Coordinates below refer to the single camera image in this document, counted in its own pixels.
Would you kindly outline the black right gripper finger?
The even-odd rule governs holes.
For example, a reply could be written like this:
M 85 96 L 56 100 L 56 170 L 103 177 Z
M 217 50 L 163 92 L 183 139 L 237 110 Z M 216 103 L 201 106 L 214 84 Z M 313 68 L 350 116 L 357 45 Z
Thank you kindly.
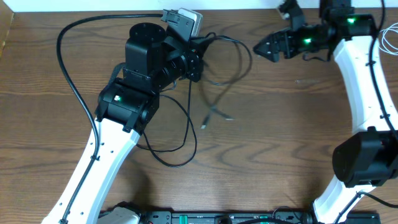
M 253 51 L 255 54 L 260 55 L 261 57 L 264 57 L 271 62 L 279 61 L 279 52 L 278 51 L 272 51 L 271 49 L 269 49 L 267 47 L 255 47 L 255 48 L 253 48 Z
M 257 43 L 254 50 L 279 50 L 279 32 L 273 32 Z

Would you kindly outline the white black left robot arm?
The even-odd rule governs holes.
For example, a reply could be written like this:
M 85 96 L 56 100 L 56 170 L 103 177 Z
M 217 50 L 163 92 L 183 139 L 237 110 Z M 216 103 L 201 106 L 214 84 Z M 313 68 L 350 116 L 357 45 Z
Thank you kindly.
M 203 55 L 215 36 L 193 26 L 131 27 L 126 60 L 113 71 L 88 115 L 91 134 L 63 194 L 44 223 L 97 223 L 122 163 L 159 108 L 165 88 L 179 78 L 199 81 Z

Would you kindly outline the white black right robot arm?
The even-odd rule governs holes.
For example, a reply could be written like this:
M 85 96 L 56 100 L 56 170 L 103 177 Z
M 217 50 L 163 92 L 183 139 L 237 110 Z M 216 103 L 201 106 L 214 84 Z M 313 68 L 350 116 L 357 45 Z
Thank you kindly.
M 327 50 L 343 76 L 352 115 L 353 135 L 333 151 L 333 178 L 303 222 L 379 223 L 376 214 L 352 209 L 397 177 L 397 109 L 379 58 L 382 23 L 355 13 L 350 1 L 321 1 L 317 25 L 306 23 L 296 0 L 282 1 L 278 11 L 290 26 L 263 38 L 253 51 L 277 62 Z

